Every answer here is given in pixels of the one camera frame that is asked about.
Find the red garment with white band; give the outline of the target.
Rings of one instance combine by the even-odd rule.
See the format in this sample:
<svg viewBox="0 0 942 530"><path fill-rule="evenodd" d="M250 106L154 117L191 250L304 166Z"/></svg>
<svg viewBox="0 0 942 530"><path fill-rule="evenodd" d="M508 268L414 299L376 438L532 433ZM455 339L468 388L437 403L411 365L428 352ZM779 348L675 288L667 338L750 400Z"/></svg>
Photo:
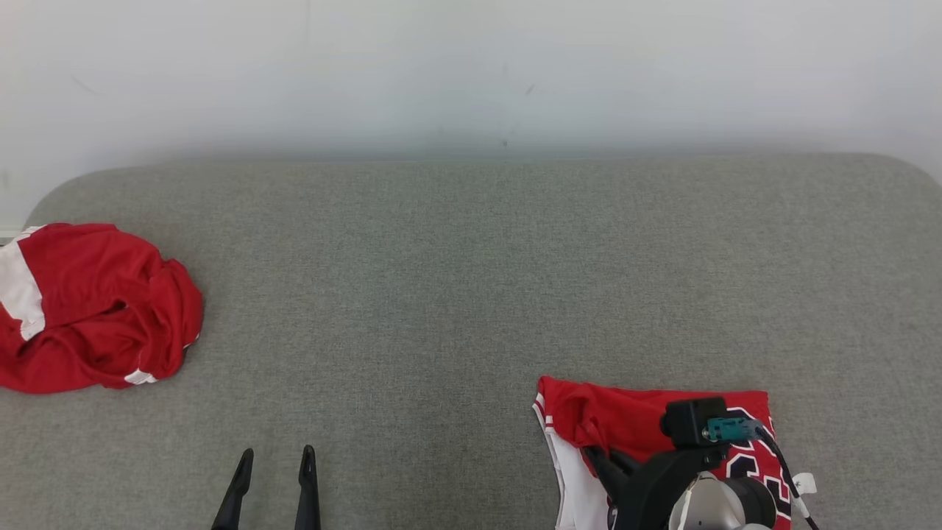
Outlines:
<svg viewBox="0 0 942 530"><path fill-rule="evenodd" d="M114 225L30 226L0 246L0 388L158 382L181 368L202 319L184 265Z"/></svg>

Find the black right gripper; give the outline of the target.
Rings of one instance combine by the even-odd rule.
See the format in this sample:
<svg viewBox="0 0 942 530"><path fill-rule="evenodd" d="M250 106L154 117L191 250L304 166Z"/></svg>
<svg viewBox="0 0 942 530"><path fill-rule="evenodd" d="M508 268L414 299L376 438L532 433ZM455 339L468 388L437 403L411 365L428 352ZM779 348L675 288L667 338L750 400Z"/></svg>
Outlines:
<svg viewBox="0 0 942 530"><path fill-rule="evenodd" d="M702 472L717 469L728 456L728 444L667 450L640 463L621 450L609 455L586 447L586 458L603 490L615 502L615 530L665 530L674 504Z"/></svg>

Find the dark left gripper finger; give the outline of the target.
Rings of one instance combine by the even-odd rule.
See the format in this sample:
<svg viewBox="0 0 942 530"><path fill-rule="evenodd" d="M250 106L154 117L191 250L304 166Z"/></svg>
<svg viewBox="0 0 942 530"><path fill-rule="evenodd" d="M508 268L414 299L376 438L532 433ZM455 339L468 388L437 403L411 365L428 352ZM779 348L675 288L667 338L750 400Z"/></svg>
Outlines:
<svg viewBox="0 0 942 530"><path fill-rule="evenodd" d="M250 488L255 452L247 448L240 457L233 478L223 496L221 506L216 513L211 530L239 530L240 515L244 496Z"/></svg>
<svg viewBox="0 0 942 530"><path fill-rule="evenodd" d="M316 453L310 444L306 444L303 448L297 483L300 486L300 497L297 503L294 530L321 530Z"/></svg>

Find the red jersey with number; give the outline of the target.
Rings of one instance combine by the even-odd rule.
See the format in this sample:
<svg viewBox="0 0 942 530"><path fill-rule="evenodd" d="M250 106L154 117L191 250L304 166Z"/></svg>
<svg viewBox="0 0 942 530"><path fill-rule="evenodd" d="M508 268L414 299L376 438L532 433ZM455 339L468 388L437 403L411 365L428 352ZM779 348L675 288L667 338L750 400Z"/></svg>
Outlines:
<svg viewBox="0 0 942 530"><path fill-rule="evenodd" d="M763 390L632 390L542 376L533 409L559 489L553 530L610 530L612 525L609 497L583 453L586 447L621 451L643 464L656 453L676 449L660 428L667 403L716 396L726 399L730 409L760 420L765 433L753 442L729 444L728 456L713 476L756 479L777 507L771 530L792 530L792 474L775 440L768 395Z"/></svg>

